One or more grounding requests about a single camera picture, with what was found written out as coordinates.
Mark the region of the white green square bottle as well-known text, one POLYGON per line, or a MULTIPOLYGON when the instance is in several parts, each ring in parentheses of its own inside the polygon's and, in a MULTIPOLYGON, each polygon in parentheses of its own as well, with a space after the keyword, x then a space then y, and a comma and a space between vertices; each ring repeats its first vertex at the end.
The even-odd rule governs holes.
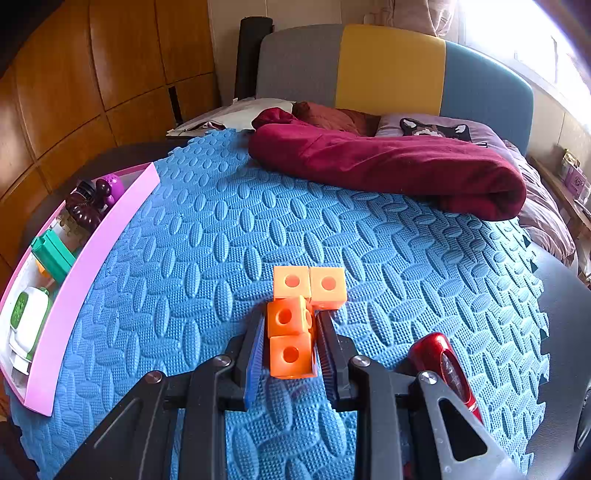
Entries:
POLYGON ((20 374, 28 376, 52 301, 43 287, 27 287, 16 300, 10 317, 10 361, 20 374))

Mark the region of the green plastic cup holder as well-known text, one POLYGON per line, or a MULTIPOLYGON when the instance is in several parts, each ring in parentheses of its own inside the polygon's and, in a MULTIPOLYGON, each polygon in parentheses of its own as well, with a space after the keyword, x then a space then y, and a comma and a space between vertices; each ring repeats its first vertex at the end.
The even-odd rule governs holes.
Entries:
POLYGON ((31 242, 34 257, 58 284, 62 284, 75 263, 75 257, 58 235, 46 230, 31 242))

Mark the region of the red metallic case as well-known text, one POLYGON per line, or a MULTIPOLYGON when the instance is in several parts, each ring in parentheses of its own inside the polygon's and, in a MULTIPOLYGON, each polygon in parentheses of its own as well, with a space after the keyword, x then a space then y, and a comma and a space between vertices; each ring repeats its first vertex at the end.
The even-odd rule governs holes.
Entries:
POLYGON ((413 344, 408 357, 418 372, 437 373, 464 405, 483 421, 476 397, 446 335, 439 332, 426 335, 413 344))

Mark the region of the brown mushroom wooden massager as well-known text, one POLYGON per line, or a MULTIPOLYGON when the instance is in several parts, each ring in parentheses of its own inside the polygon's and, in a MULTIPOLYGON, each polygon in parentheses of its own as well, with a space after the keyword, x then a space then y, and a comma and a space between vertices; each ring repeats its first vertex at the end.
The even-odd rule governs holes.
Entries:
POLYGON ((66 210, 75 223, 89 234, 95 232, 112 207, 107 207, 96 191, 95 199, 87 202, 81 195, 70 193, 66 198, 66 210))

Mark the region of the purple perforated plastic toy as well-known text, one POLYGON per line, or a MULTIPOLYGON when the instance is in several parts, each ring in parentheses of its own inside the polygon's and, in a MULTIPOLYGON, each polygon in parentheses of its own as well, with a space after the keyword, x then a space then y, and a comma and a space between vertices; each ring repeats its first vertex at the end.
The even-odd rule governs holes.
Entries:
POLYGON ((116 174, 108 174, 98 178, 95 186, 98 198, 107 207, 112 207, 125 192, 122 180, 116 174))

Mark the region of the wooden panel wardrobe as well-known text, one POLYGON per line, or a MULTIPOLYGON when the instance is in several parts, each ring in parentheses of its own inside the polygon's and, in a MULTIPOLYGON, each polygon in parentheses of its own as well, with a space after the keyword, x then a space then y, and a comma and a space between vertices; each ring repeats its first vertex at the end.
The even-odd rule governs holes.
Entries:
POLYGON ((37 206, 99 154, 219 102, 204 1, 64 1, 1 73, 1 273, 37 206))

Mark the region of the purple box on shelf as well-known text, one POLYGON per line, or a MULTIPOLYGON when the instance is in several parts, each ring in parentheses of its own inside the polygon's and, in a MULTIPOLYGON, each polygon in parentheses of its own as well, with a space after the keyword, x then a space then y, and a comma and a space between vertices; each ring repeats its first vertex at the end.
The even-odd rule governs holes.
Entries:
POLYGON ((580 161, 565 149, 560 163, 559 178, 580 203, 585 204, 590 197, 590 182, 583 173, 580 161))

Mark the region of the orange linked cube blocks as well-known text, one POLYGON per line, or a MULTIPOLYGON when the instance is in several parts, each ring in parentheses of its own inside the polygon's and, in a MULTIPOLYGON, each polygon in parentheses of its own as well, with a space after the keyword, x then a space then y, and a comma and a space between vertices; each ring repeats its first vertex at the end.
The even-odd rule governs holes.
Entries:
POLYGON ((338 310, 347 299, 342 267, 274 267, 273 299, 266 305, 270 375, 315 377, 315 313, 338 310))

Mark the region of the pink patterned curtain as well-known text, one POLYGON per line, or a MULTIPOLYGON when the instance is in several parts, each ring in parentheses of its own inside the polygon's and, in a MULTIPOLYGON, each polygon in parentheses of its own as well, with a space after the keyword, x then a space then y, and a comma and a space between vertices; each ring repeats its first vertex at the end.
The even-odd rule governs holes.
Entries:
POLYGON ((443 38, 449 32, 458 8, 453 0, 375 1, 363 24, 415 31, 443 38))

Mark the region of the beige canvas bag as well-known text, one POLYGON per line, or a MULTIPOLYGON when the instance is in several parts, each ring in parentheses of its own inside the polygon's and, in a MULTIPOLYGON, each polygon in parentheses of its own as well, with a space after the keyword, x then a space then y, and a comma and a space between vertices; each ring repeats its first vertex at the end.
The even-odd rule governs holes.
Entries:
POLYGON ((277 98, 246 98, 235 100, 229 106, 206 112, 168 130, 166 136, 168 138, 196 137, 204 135, 204 132, 208 130, 252 130, 252 121, 263 110, 277 107, 290 113, 293 110, 293 106, 294 101, 277 98))

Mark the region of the orange plastic track piece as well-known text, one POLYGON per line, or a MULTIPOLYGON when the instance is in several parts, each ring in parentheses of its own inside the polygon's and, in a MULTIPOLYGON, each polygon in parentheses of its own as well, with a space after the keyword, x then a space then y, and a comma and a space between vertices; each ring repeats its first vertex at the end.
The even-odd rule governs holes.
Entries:
POLYGON ((45 267, 38 260, 36 260, 35 263, 36 263, 39 274, 42 277, 49 279, 51 277, 51 275, 48 273, 48 271, 45 269, 45 267))

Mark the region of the blue foam puzzle mat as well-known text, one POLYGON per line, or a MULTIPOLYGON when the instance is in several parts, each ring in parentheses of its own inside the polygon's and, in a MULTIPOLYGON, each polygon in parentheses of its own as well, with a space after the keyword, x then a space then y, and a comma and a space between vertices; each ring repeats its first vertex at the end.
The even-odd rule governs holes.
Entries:
POLYGON ((256 312, 280 335, 328 313, 360 355, 389 369, 444 335, 470 406, 529 471, 549 321, 519 223, 270 172, 248 145, 246 133, 214 132, 155 163, 159 184, 84 296, 52 412, 11 405, 39 477, 54 478, 144 374, 197 368, 256 312))

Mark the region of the black grey cylindrical jar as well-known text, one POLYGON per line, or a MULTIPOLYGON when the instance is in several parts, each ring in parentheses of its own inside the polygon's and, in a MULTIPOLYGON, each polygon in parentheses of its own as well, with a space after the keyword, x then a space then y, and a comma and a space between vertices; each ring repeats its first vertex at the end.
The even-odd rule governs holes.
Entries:
POLYGON ((92 202, 96 196, 96 189, 92 181, 80 180, 72 191, 72 194, 74 193, 81 195, 87 202, 92 202))

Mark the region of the grey yellow blue headboard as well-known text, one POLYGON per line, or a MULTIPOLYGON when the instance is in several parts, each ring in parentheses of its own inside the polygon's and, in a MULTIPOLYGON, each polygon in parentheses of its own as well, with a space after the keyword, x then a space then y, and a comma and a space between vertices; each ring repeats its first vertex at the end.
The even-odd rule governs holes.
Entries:
POLYGON ((308 25, 264 37, 256 97, 311 101, 373 115, 472 120, 526 151, 534 94, 473 49, 390 27, 308 25))

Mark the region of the wooden side shelf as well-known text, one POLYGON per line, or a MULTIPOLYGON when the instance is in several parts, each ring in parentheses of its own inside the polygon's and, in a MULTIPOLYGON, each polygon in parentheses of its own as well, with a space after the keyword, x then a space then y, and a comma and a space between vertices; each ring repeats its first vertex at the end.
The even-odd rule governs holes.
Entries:
POLYGON ((560 178, 532 155, 527 161, 540 174, 546 188, 555 198, 561 215, 577 247, 578 278, 590 287, 590 218, 560 178))

